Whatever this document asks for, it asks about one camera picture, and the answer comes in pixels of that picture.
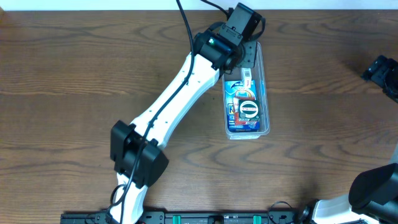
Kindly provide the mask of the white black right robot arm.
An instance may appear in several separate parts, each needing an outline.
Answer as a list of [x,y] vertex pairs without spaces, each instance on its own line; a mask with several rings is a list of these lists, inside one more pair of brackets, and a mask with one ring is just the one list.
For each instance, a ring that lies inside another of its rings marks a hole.
[[[361,78],[397,102],[396,60],[378,56]],[[348,194],[306,205],[294,223],[397,223],[397,152],[388,165],[360,173]]]

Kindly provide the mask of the dark green small box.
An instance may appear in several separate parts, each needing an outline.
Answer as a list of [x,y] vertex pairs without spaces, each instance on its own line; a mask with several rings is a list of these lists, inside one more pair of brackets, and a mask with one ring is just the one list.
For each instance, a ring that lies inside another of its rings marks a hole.
[[259,103],[257,100],[239,100],[238,121],[259,121]]

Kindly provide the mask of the white green Panadol box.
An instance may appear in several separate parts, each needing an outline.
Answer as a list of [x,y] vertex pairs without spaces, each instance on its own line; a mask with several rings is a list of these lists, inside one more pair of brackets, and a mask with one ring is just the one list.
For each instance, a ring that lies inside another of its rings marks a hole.
[[250,68],[241,68],[241,78],[243,87],[250,88],[252,82],[252,73]]

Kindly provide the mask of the red Panadol ActiFast box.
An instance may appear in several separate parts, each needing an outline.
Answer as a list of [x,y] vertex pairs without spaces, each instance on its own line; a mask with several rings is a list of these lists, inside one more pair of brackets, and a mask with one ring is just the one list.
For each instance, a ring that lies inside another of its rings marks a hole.
[[254,98],[233,98],[234,106],[234,122],[236,125],[256,125],[258,121],[238,121],[238,105],[239,100],[254,100]]

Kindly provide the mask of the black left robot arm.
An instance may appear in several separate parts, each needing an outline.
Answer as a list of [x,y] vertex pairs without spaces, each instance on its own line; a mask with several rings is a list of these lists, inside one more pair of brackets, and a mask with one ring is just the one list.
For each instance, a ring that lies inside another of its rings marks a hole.
[[226,73],[252,68],[258,38],[266,19],[242,3],[225,11],[227,21],[215,22],[193,35],[187,29],[190,53],[168,87],[129,124],[111,129],[110,158],[118,184],[106,211],[106,223],[137,223],[144,212],[147,189],[169,164],[163,150],[174,129],[193,104]]

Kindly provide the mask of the blue Kool Fever box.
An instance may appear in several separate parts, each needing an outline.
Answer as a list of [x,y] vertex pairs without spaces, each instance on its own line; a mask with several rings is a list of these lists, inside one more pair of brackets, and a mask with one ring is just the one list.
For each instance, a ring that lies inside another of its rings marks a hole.
[[228,131],[232,133],[259,131],[261,118],[256,125],[235,124],[233,98],[254,98],[259,102],[256,94],[255,81],[252,80],[250,88],[243,87],[242,81],[225,81],[224,105],[225,105],[225,115],[226,115],[226,127]]

